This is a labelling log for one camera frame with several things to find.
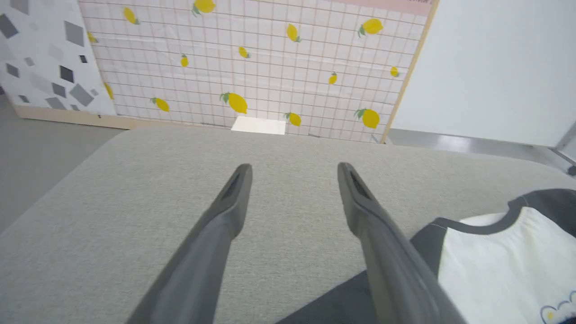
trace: white t-shirt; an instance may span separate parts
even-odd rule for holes
[[[509,206],[438,218],[412,244],[469,324],[576,321],[575,191],[535,191]]]

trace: lemon pattern wallpaper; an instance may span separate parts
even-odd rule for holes
[[[80,0],[119,115],[380,142],[431,0]]]

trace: lemon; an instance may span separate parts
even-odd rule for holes
[[[158,106],[158,108],[160,108],[160,110],[164,110],[164,111],[170,111],[170,107],[168,106],[168,104],[160,99],[160,98],[150,98],[150,101],[152,101],[152,103],[156,104]]]
[[[390,74],[393,77],[397,77],[400,75],[400,73],[398,72],[398,68],[396,66],[392,66],[392,69],[390,69]]]
[[[286,35],[288,35],[288,38],[293,41],[293,42],[300,42],[300,36],[298,36],[298,30],[296,29],[296,27],[294,27],[293,24],[288,24],[288,28],[286,29]]]
[[[136,16],[134,16],[134,13],[128,7],[124,7],[124,16],[126,17],[126,20],[133,23],[134,25],[140,24],[140,21],[136,19]]]
[[[330,84],[336,83],[336,78],[337,78],[336,72],[332,72],[332,76],[330,77],[330,79],[328,79],[328,83]]]
[[[295,114],[293,112],[285,113],[284,118],[286,118],[286,120],[289,120],[292,125],[298,126],[298,127],[300,127],[300,123],[302,122],[302,119],[300,119],[300,116],[298,116],[297,114]]]
[[[88,34],[88,40],[89,40],[91,43],[98,43],[98,40],[96,39],[96,37],[94,37],[94,36],[92,35],[92,33],[87,32],[87,34]]]
[[[380,20],[376,18],[368,19],[362,26],[360,26],[360,29],[358,30],[358,37],[360,37],[360,34],[376,34],[382,29],[384,29],[384,27],[382,26],[382,22]]]
[[[238,52],[240,53],[240,56],[243,58],[250,58],[250,54],[248,54],[248,52],[246,52],[246,48],[240,46],[240,48],[238,49]]]
[[[196,0],[194,6],[192,7],[192,14],[196,17],[196,14],[210,13],[214,10],[216,4],[212,0]]]
[[[184,67],[188,66],[188,57],[186,56],[186,54],[182,54],[182,59],[180,60],[180,63]]]
[[[364,126],[369,128],[376,128],[380,122],[380,116],[372,109],[358,109],[354,116],[358,116],[358,119],[362,118]]]
[[[235,93],[223,93],[220,95],[220,100],[224,100],[225,103],[230,101],[230,107],[232,107],[232,109],[234,109],[236,112],[246,114],[248,111],[248,104],[246,103],[246,100]]]
[[[114,93],[112,92],[112,88],[110,88],[110,86],[107,83],[104,83],[104,86],[106,87],[106,91],[108,91],[110,99],[114,100]]]

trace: gray fabric surface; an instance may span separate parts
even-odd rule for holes
[[[216,323],[282,319],[365,268],[336,165],[348,161],[407,236],[436,217],[576,189],[529,161],[202,127],[121,133],[0,234],[0,322],[122,323],[241,163],[253,165]]]

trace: white wall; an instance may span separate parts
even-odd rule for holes
[[[576,120],[576,1],[439,1],[392,128],[555,146]]]

